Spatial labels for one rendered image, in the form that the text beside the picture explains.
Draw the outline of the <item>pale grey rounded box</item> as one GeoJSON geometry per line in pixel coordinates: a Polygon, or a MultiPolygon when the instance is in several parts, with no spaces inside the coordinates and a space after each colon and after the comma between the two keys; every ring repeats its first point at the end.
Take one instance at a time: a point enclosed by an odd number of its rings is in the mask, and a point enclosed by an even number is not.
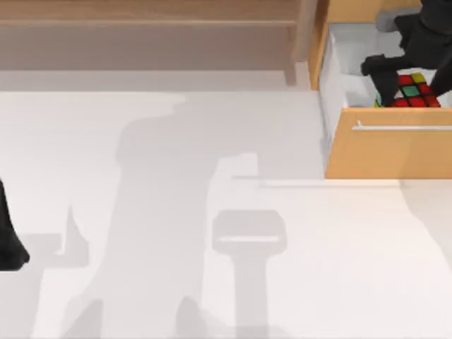
{"type": "Polygon", "coordinates": [[[376,16],[376,29],[379,32],[397,32],[396,18],[409,14],[405,9],[398,8],[387,11],[380,11],[376,16]]]}

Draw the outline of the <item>wooden cupboard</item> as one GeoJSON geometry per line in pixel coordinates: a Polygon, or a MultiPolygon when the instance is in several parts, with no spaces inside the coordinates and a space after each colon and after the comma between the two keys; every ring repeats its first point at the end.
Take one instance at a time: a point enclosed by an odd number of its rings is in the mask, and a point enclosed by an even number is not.
{"type": "Polygon", "coordinates": [[[308,59],[311,89],[319,89],[329,23],[374,23],[380,11],[420,4],[420,0],[318,0],[308,59]]]}

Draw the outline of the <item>pale wooden drawer front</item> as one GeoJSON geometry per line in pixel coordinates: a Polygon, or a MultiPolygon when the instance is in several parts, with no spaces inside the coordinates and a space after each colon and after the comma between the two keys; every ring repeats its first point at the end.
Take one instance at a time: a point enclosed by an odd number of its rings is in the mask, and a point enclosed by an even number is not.
{"type": "Polygon", "coordinates": [[[367,125],[452,125],[452,108],[344,108],[327,179],[452,179],[452,131],[353,131],[367,125]]]}

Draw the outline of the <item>wooden open shelves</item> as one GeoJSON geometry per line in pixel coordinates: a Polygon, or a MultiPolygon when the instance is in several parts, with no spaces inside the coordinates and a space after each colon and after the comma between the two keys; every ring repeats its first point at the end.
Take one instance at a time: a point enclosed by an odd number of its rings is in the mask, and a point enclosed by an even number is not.
{"type": "Polygon", "coordinates": [[[0,69],[281,71],[307,60],[319,0],[0,0],[0,69]]]}

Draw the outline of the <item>multicoloured puzzle cube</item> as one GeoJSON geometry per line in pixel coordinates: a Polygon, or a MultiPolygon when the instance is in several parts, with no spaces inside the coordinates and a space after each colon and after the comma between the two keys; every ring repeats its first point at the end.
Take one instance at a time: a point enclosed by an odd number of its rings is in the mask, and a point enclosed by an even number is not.
{"type": "MultiPolygon", "coordinates": [[[[399,89],[394,101],[386,107],[397,108],[440,108],[438,98],[433,94],[423,73],[399,73],[399,89]]],[[[375,108],[386,108],[380,105],[380,97],[376,91],[375,108]]]]}

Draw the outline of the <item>grey pierced drawer inside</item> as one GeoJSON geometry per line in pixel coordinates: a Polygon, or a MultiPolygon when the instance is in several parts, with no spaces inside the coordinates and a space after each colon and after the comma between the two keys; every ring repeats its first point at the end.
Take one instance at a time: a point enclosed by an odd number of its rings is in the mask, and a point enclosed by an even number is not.
{"type": "MultiPolygon", "coordinates": [[[[376,90],[359,72],[367,56],[401,55],[398,33],[379,32],[372,23],[334,23],[328,27],[319,76],[319,95],[326,121],[327,162],[335,130],[344,108],[375,108],[376,90]]],[[[439,98],[440,108],[452,108],[452,91],[439,98]]]]}

